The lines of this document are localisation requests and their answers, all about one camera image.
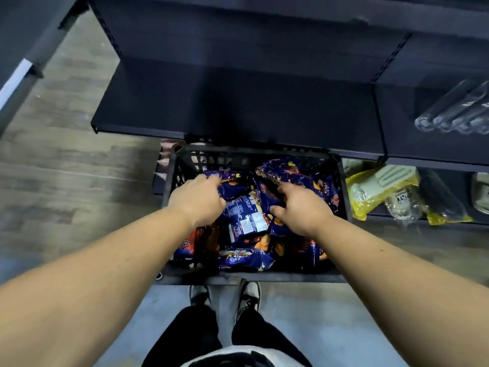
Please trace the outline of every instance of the forearm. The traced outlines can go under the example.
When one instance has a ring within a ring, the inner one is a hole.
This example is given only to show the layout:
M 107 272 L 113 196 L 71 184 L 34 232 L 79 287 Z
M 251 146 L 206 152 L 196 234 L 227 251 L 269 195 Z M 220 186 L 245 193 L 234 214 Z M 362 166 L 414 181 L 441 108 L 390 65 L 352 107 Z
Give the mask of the forearm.
M 186 216 L 160 210 L 5 284 L 0 288 L 3 361 L 92 365 L 191 230 Z
M 328 217 L 316 238 L 411 365 L 489 364 L 489 290 Z

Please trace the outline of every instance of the leg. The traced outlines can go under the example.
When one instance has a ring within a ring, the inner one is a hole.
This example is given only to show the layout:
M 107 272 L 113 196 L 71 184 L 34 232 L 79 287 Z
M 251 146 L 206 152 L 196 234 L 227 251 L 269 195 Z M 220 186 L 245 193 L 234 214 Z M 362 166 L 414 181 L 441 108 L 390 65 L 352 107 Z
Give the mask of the leg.
M 142 367 L 180 367 L 193 358 L 221 349 L 216 312 L 205 286 L 191 287 L 191 306 L 183 309 L 152 347 Z
M 279 350 L 306 367 L 307 358 L 277 328 L 258 313 L 260 290 L 256 282 L 247 282 L 241 290 L 240 308 L 231 336 L 233 345 L 253 345 Z

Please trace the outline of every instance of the floor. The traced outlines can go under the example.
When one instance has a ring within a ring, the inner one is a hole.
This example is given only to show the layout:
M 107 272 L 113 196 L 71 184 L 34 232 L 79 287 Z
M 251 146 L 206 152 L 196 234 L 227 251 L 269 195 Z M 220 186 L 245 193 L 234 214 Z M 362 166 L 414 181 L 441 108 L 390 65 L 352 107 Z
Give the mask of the floor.
M 83 15 L 0 139 L 0 283 L 159 208 L 151 181 L 160 139 L 95 135 L 89 125 L 117 63 L 94 16 Z M 486 230 L 359 225 L 489 286 Z M 236 290 L 212 289 L 224 345 Z M 140 365 L 187 294 L 153 286 L 96 366 Z M 264 283 L 263 295 L 261 313 L 314 365 L 405 365 L 346 284 Z

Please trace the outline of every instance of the shoe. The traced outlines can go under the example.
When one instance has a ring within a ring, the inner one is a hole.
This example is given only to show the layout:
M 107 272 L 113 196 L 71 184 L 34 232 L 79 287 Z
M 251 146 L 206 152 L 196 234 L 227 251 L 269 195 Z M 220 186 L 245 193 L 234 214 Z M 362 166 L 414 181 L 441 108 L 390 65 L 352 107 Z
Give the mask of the shoe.
M 248 308 L 253 308 L 258 312 L 260 308 L 260 284 L 258 282 L 245 282 L 241 287 L 240 304 L 236 312 L 234 323 L 238 321 L 241 314 Z
M 190 286 L 189 297 L 192 306 L 211 304 L 211 294 L 207 286 Z

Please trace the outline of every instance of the person's right arm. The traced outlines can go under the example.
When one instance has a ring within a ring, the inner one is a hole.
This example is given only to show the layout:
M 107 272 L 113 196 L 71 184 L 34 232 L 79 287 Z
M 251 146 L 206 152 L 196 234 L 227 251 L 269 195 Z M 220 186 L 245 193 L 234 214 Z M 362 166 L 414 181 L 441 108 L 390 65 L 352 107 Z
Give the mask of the person's right arm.
M 489 289 L 334 216 L 313 191 L 279 190 L 287 207 L 272 213 L 324 249 L 408 364 L 489 365 Z

